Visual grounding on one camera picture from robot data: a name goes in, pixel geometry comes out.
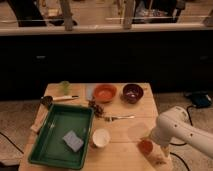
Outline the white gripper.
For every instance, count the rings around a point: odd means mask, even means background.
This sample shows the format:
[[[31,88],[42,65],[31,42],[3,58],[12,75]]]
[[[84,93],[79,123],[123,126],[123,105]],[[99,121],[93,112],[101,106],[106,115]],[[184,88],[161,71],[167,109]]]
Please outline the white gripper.
[[[158,128],[153,128],[149,137],[152,141],[162,147],[167,147],[171,141],[171,136]]]

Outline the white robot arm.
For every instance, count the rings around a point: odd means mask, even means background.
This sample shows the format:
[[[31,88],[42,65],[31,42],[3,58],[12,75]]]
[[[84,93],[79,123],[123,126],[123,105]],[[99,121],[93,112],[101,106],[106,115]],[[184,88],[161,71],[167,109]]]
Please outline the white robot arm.
[[[188,119],[184,108],[174,106],[157,116],[149,137],[161,147],[167,147],[175,137],[213,159],[213,134],[191,126]]]

